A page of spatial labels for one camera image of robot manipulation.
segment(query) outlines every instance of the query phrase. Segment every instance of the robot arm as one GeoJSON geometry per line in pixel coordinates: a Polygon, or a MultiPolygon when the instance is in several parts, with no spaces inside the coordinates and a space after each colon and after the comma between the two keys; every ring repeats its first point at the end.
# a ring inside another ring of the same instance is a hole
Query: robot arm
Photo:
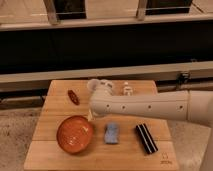
{"type": "MultiPolygon", "coordinates": [[[[92,92],[90,109],[96,116],[109,113],[132,114],[150,118],[186,120],[213,127],[213,92],[177,91],[150,95],[116,96],[113,83],[108,80],[90,80],[92,92]]],[[[212,170],[213,132],[201,165],[202,171],[212,170]]]]}

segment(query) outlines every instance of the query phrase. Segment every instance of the wooden table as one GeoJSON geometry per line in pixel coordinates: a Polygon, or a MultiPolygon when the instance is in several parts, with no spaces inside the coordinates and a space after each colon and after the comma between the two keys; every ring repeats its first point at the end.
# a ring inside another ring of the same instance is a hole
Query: wooden table
{"type": "MultiPolygon", "coordinates": [[[[122,94],[124,81],[113,81],[116,93],[122,94]]],[[[92,121],[95,134],[85,151],[70,155],[57,144],[56,132],[59,124],[72,115],[87,117],[89,92],[87,80],[52,81],[41,116],[24,164],[25,171],[142,171],[178,170],[168,125],[165,120],[135,116],[108,115],[92,121]],[[67,90],[72,89],[80,99],[74,105],[67,90]],[[119,144],[104,143],[105,126],[109,121],[119,124],[119,144]],[[134,132],[135,125],[146,123],[159,151],[147,155],[134,132]]],[[[157,93],[153,81],[129,81],[134,94],[157,93]]]]}

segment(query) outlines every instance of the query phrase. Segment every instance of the floor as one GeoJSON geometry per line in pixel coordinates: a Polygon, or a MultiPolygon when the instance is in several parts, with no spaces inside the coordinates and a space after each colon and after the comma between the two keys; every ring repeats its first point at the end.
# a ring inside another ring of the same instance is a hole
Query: floor
{"type": "MultiPolygon", "coordinates": [[[[0,170],[23,171],[23,164],[43,105],[40,97],[5,99],[0,103],[0,170]]],[[[198,171],[210,129],[168,121],[180,171],[198,171]]]]}

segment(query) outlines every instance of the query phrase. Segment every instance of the orange bowl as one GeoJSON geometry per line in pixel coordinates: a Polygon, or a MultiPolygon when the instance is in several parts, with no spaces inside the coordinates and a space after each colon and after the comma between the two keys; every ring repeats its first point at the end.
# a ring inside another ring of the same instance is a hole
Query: orange bowl
{"type": "Polygon", "coordinates": [[[58,128],[57,141],[66,152],[74,154],[84,150],[93,136],[93,126],[83,116],[65,119],[58,128]]]}

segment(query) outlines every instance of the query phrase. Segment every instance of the blue sponge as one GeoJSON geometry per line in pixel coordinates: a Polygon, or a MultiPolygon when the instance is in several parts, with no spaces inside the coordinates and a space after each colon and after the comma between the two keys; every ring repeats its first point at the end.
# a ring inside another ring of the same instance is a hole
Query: blue sponge
{"type": "Polygon", "coordinates": [[[114,122],[110,122],[106,126],[106,133],[104,136],[104,140],[106,144],[117,144],[118,143],[118,133],[119,128],[118,124],[114,122]]]}

